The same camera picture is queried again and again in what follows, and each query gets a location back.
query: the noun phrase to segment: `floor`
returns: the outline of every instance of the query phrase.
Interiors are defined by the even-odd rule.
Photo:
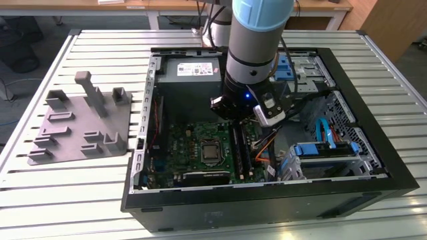
[[[0,77],[5,83],[26,78],[43,79],[71,29],[149,29],[144,16],[67,16],[63,18],[64,24],[61,26],[56,26],[48,16],[36,17],[36,20],[44,34],[44,40],[32,44],[34,54],[40,59],[40,67],[29,73],[17,74],[0,62]],[[188,22],[191,20],[192,24],[197,21],[193,17],[173,17],[171,19],[160,17],[159,25],[161,29],[189,29]],[[427,50],[417,50],[416,45],[412,45],[395,65],[420,95],[427,99]],[[9,103],[0,100],[0,145],[6,143],[16,126],[16,123],[1,124],[20,119],[38,84],[40,80],[28,80],[10,85],[9,89],[17,97],[16,101]]]

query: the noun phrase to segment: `aluminum table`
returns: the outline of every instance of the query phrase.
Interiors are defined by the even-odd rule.
[[[149,233],[120,212],[127,164],[119,157],[29,166],[49,90],[83,95],[91,71],[101,91],[132,92],[135,146],[152,47],[200,47],[187,30],[83,30],[69,35],[0,155],[0,239],[385,239],[427,235],[427,103],[367,36],[353,31],[285,31],[289,47],[331,48],[420,188],[345,218]]]

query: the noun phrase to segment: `motherboard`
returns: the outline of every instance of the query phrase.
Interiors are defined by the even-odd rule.
[[[252,122],[244,124],[245,144],[257,139],[257,129]],[[252,167],[249,175],[239,174],[233,154],[231,124],[227,122],[197,122],[171,124],[168,128],[167,157],[153,161],[155,182],[161,188],[192,186],[191,178],[212,181],[227,179],[227,184],[257,183],[264,181],[264,165]]]

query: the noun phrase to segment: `desk leg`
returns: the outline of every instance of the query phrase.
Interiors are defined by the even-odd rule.
[[[9,88],[6,86],[2,86],[0,84],[0,99],[5,101],[10,101],[13,99],[13,93],[10,92]]]
[[[148,22],[149,22],[149,29],[151,30],[159,30],[159,11],[148,11]]]
[[[336,11],[333,17],[328,21],[325,30],[336,31],[340,28],[341,22],[344,20],[347,11]]]
[[[55,24],[57,26],[63,25],[63,17],[61,16],[52,16],[52,19],[53,19]]]

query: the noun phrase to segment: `computer case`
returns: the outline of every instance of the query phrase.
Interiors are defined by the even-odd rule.
[[[227,123],[209,110],[209,98],[221,94],[227,56],[211,48],[153,48],[151,51],[137,144],[128,161],[121,200],[121,211],[131,213],[149,232],[339,218],[419,187],[328,48],[289,48],[292,60],[313,61],[323,83],[332,90],[327,96],[309,101],[299,119],[283,127],[276,138],[285,146],[276,149],[289,154],[295,144],[316,143],[315,119],[333,118],[343,141],[360,148],[360,161],[352,161],[345,170],[329,178],[307,177],[316,176],[307,170],[301,172],[307,175],[301,179],[236,183],[241,181],[237,179],[221,185],[169,183],[171,187],[156,187],[151,175],[161,174],[161,170],[152,154],[159,160],[167,159],[168,126],[177,122]],[[205,71],[212,72],[177,76],[181,63],[189,66],[209,63]],[[316,74],[309,70],[304,76],[316,77]],[[283,81],[272,81],[279,93],[293,89],[291,82],[285,85]],[[323,83],[316,82],[317,91]]]

